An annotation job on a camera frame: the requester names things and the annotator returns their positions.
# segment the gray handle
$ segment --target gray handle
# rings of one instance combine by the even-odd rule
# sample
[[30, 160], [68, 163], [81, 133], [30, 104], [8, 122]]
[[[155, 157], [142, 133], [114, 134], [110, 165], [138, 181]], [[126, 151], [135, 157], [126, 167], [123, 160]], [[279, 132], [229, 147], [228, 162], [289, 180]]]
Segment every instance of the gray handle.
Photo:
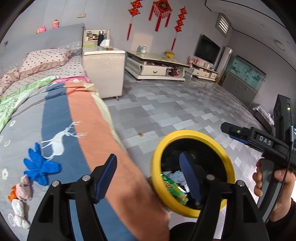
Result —
[[261, 160], [262, 169], [262, 192], [263, 196], [259, 198], [257, 206], [262, 214], [263, 222], [267, 222], [277, 198], [280, 195], [281, 182], [274, 178], [274, 172], [280, 168], [272, 161], [267, 159]]

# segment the green snack wrapper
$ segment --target green snack wrapper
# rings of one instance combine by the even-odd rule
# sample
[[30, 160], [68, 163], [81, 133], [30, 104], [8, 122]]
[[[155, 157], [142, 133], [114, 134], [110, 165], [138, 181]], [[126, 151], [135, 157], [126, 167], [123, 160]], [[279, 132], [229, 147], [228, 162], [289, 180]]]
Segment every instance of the green snack wrapper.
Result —
[[178, 200], [179, 203], [181, 203], [182, 205], [186, 205], [186, 203], [188, 202], [186, 191], [184, 191], [177, 183], [172, 181], [166, 175], [160, 175], [163, 179], [165, 187], [170, 192], [170, 194], [172, 194]]

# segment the silver bolt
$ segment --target silver bolt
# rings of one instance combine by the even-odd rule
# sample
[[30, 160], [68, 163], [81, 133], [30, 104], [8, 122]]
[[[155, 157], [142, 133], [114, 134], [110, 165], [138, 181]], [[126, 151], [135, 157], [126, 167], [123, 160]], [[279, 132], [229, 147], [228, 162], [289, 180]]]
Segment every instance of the silver bolt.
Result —
[[238, 180], [238, 181], [237, 181], [237, 184], [238, 184], [240, 187], [243, 187], [243, 186], [244, 186], [244, 181], [242, 181], [242, 180]]
[[210, 181], [213, 181], [215, 180], [215, 177], [211, 174], [207, 175], [207, 179], [210, 180]]
[[55, 180], [52, 182], [52, 186], [53, 187], [57, 187], [59, 185], [59, 181], [58, 180]]
[[86, 181], [88, 181], [90, 178], [91, 178], [90, 175], [84, 175], [84, 176], [82, 177], [82, 180], [86, 182]]

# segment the hand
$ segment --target hand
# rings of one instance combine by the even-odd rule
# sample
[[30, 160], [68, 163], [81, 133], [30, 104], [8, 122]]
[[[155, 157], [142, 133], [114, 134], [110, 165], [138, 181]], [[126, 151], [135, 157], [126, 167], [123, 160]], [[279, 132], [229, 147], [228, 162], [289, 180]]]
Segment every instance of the hand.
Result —
[[[260, 188], [262, 187], [262, 170], [261, 170], [261, 159], [256, 163], [257, 172], [253, 174], [253, 180], [256, 182], [254, 193], [258, 197], [263, 195]], [[282, 182], [284, 179], [286, 169], [278, 170], [274, 173], [274, 177], [279, 181]], [[269, 220], [272, 222], [278, 221], [286, 216], [291, 207], [291, 195], [295, 184], [295, 175], [288, 171], [285, 185], [282, 190], [282, 193], [279, 197], [279, 201], [276, 204], [273, 212], [271, 213]]]

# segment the black flat screen tv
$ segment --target black flat screen tv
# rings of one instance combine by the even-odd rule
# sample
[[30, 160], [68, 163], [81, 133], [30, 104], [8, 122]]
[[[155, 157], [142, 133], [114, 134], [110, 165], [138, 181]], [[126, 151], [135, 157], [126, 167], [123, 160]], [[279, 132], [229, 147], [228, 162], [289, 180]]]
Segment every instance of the black flat screen tv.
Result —
[[194, 55], [211, 64], [215, 64], [219, 52], [220, 47], [207, 36], [203, 35], [197, 44]]

